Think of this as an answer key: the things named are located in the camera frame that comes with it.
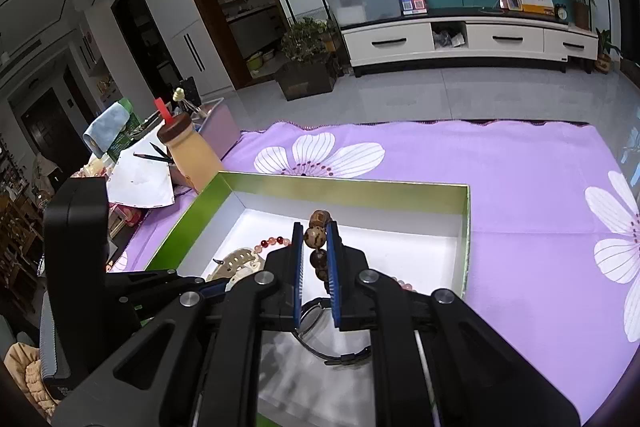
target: red straw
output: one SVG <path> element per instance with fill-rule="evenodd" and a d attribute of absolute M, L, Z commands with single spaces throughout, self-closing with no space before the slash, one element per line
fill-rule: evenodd
<path fill-rule="evenodd" d="M 156 98 L 156 107 L 158 108 L 158 111 L 160 111 L 160 115 L 162 116 L 165 124 L 173 123 L 174 117 L 171 116 L 171 113 L 166 108 L 166 105 L 164 105 L 162 98 Z"/>

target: white petal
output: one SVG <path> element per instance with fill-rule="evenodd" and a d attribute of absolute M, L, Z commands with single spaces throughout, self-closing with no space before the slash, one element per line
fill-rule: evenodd
<path fill-rule="evenodd" d="M 118 258 L 118 260 L 111 268 L 111 273 L 124 272 L 127 269 L 127 261 L 129 260 L 127 256 L 127 251 L 122 252 L 122 255 Z"/>
<path fill-rule="evenodd" d="M 338 149 L 324 164 L 336 178 L 355 178 L 375 169 L 384 157 L 379 143 L 356 143 Z"/>
<path fill-rule="evenodd" d="M 609 181 L 611 181 L 611 185 L 613 185 L 613 188 L 615 188 L 616 192 L 626 203 L 626 206 L 629 207 L 631 212 L 633 214 L 637 214 L 638 204 L 636 203 L 634 195 L 631 193 L 631 189 L 629 188 L 629 184 L 626 182 L 625 177 L 620 172 L 609 171 Z"/>
<path fill-rule="evenodd" d="M 293 143 L 293 161 L 299 165 L 321 162 L 329 156 L 334 144 L 335 136 L 330 132 L 303 134 Z"/>
<path fill-rule="evenodd" d="M 596 243 L 593 253 L 600 271 L 612 281 L 624 284 L 640 270 L 639 246 L 625 239 L 603 239 Z"/>
<path fill-rule="evenodd" d="M 261 174 L 282 174 L 289 169 L 287 152 L 283 147 L 262 149 L 255 157 L 254 167 Z"/>
<path fill-rule="evenodd" d="M 618 203 L 618 200 L 606 190 L 598 187 L 587 187 L 584 191 L 587 204 L 598 219 L 614 233 L 629 233 L 634 218 Z"/>
<path fill-rule="evenodd" d="M 625 333 L 629 342 L 640 340 L 640 277 L 634 281 L 626 295 Z"/>

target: drawer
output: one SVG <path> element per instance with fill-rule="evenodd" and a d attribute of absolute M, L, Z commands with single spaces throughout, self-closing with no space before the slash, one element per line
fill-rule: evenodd
<path fill-rule="evenodd" d="M 545 54 L 596 60 L 598 39 L 569 31 L 545 30 Z"/>
<path fill-rule="evenodd" d="M 466 33 L 472 50 L 540 54 L 545 49 L 544 30 L 507 24 L 468 24 Z"/>
<path fill-rule="evenodd" d="M 346 32 L 353 66 L 412 60 L 433 51 L 431 24 L 402 24 Z"/>

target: wooden bead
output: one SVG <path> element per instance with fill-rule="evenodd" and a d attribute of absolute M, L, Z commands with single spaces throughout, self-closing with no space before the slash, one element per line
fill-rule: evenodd
<path fill-rule="evenodd" d="M 316 268 L 316 277 L 323 282 L 329 282 L 329 272 Z"/>
<path fill-rule="evenodd" d="M 325 229 L 329 221 L 331 221 L 331 214 L 329 214 L 326 210 L 316 210 L 313 214 L 311 214 L 311 218 L 309 219 L 309 226 Z"/>
<path fill-rule="evenodd" d="M 326 250 L 318 248 L 317 250 L 311 252 L 311 255 L 309 256 L 309 262 L 314 268 L 326 270 Z"/>
<path fill-rule="evenodd" d="M 306 229 L 305 232 L 305 244 L 309 248 L 324 247 L 326 243 L 326 232 L 320 227 L 311 227 L 310 229 Z"/>

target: drawer handle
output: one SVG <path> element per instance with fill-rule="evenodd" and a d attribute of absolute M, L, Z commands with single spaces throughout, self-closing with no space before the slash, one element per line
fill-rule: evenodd
<path fill-rule="evenodd" d="M 580 44 L 571 44 L 571 42 L 563 42 L 562 44 L 564 44 L 567 48 L 575 48 L 577 50 L 584 49 L 584 46 L 581 46 Z"/>
<path fill-rule="evenodd" d="M 373 46 L 385 46 L 386 44 L 404 44 L 406 39 L 394 39 L 392 41 L 376 41 L 372 42 Z"/>
<path fill-rule="evenodd" d="M 494 41 L 522 42 L 523 40 L 523 37 L 497 37 L 494 35 Z"/>

